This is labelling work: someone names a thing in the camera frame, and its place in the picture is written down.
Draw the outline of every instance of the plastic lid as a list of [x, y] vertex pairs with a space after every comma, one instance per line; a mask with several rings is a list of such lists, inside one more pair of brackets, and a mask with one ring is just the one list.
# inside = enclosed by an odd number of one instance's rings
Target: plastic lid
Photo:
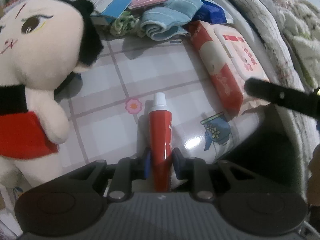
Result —
[[220, 24], [213, 26], [214, 33], [223, 44], [241, 79], [244, 81], [250, 77], [265, 79], [263, 68], [242, 35], [232, 27]]
[[164, 93], [159, 92], [153, 95], [153, 105], [149, 112], [156, 110], [168, 110]]

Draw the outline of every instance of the black hair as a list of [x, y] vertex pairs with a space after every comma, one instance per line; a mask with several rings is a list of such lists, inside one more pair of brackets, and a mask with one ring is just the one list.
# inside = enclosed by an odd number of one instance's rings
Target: black hair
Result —
[[77, 9], [84, 21], [83, 36], [80, 44], [79, 61], [91, 65], [96, 61], [98, 55], [103, 49], [100, 37], [93, 25], [90, 15], [94, 10], [92, 2], [87, 0], [58, 0], [67, 3]]

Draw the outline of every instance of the pink flower print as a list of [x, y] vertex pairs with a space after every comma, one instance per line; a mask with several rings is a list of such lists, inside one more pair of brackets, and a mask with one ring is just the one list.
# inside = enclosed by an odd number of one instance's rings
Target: pink flower print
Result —
[[125, 103], [125, 109], [129, 114], [137, 114], [142, 110], [142, 103], [136, 98], [130, 98]]
[[248, 64], [244, 63], [244, 67], [247, 71], [253, 71], [253, 69], [249, 63]]

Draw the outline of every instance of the blue towel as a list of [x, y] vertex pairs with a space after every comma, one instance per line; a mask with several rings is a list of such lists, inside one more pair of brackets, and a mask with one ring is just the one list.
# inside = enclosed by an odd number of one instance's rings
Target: blue towel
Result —
[[201, 0], [168, 0], [162, 6], [145, 11], [140, 26], [154, 41], [186, 34], [181, 26], [190, 22], [202, 5]]

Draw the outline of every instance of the red toothpaste tube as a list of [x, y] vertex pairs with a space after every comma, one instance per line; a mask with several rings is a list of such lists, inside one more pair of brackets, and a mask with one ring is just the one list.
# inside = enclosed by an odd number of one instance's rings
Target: red toothpaste tube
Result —
[[170, 190], [172, 114], [168, 111], [164, 93], [156, 93], [149, 111], [151, 162], [157, 192]]

